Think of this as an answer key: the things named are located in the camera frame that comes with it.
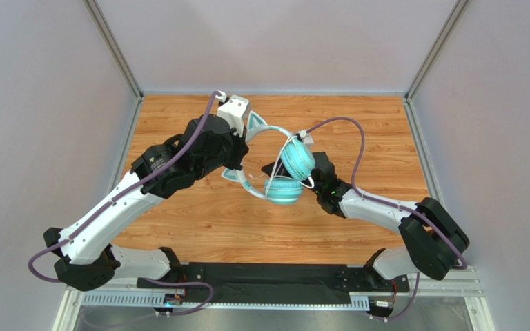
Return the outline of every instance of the floor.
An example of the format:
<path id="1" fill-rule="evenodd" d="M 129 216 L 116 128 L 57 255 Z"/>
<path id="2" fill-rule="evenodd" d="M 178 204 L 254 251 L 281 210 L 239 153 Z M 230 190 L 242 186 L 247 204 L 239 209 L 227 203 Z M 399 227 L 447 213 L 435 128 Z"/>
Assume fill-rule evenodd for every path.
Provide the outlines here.
<path id="1" fill-rule="evenodd" d="M 357 186 L 386 197 L 419 201 L 426 195 L 404 107 L 399 97 L 243 96 L 269 124 L 290 131 L 335 116 L 352 117 L 366 131 Z M 147 96 L 128 153 L 126 169 L 151 145 L 182 133 L 205 109 L 207 96 Z M 360 146 L 355 126 L 336 121 L 314 131 L 313 151 L 325 151 L 343 179 Z M 266 132 L 244 158 L 247 174 L 273 162 L 286 137 Z M 312 192 L 291 206 L 256 199 L 216 171 L 138 218 L 113 243 L 154 250 L 171 247 L 180 261 L 238 263 L 363 264 L 401 238 L 368 222 L 325 213 Z M 252 179 L 261 186 L 264 178 Z"/>

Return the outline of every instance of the cat ear headphones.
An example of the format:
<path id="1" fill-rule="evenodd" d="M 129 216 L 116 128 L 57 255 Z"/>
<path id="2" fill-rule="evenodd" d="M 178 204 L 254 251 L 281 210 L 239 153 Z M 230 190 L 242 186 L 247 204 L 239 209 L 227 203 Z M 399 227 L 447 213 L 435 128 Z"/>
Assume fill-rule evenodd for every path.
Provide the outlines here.
<path id="1" fill-rule="evenodd" d="M 261 192 L 254 188 L 246 179 L 244 170 L 236 170 L 236 177 L 245 190 L 255 197 L 271 201 L 277 205 L 291 205 L 295 203 L 303 193 L 303 181 L 310 179 L 313 186 L 310 173 L 312 173 L 312 169 L 314 169 L 316 165 L 314 156 L 308 147 L 297 139 L 295 134 L 292 134 L 288 130 L 279 126 L 265 125 L 253 128 L 247 132 L 245 141 L 248 143 L 251 139 L 255 138 L 255 136 L 265 131 L 278 131 L 288 137 L 275 160 L 273 173 L 263 184 L 265 191 Z M 281 166 L 278 165 L 279 160 L 281 160 L 283 166 L 291 175 L 291 178 L 276 175 Z"/>

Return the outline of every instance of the gray floor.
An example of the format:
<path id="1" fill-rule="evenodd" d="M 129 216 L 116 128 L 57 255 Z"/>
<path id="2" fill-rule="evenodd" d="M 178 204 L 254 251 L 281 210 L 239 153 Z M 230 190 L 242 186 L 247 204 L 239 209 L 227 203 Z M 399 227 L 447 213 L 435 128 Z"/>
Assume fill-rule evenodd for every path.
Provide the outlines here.
<path id="1" fill-rule="evenodd" d="M 406 304 L 402 298 L 397 310 Z M 152 308 L 83 307 L 75 331 L 99 330 L 96 325 L 123 323 L 152 313 Z M 271 330 L 341 330 L 341 331 L 472 331 L 463 298 L 417 298 L 412 309 L 399 321 L 380 323 L 369 320 L 364 312 L 303 310 L 233 310 L 205 309 L 182 317 L 150 317 L 112 330 L 177 331 L 271 331 Z"/>

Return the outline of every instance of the teal ear cushion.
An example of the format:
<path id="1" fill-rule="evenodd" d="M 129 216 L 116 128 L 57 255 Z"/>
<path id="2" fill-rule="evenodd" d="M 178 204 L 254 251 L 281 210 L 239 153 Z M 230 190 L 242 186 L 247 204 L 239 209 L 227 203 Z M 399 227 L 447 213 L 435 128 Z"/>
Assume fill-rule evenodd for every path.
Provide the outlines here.
<path id="1" fill-rule="evenodd" d="M 316 166 L 312 152 L 301 141 L 292 141 L 282 151 L 282 162 L 290 176 L 305 181 Z"/>
<path id="2" fill-rule="evenodd" d="M 267 189 L 269 179 L 263 184 Z M 267 199 L 277 205 L 291 205 L 297 201 L 297 198 L 303 193 L 304 187 L 297 181 L 289 178 L 276 178 L 271 182 Z"/>

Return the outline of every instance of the cable connector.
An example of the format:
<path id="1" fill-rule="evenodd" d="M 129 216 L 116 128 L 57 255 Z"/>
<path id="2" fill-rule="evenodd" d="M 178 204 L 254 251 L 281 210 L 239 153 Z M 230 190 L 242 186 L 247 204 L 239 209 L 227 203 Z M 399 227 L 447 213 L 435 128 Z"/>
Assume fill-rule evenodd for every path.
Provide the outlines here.
<path id="1" fill-rule="evenodd" d="M 306 145 L 308 149 L 314 146 L 314 139 L 305 130 L 298 131 L 297 135 L 300 137 L 300 140 L 302 141 L 302 143 L 304 143 L 304 145 Z"/>

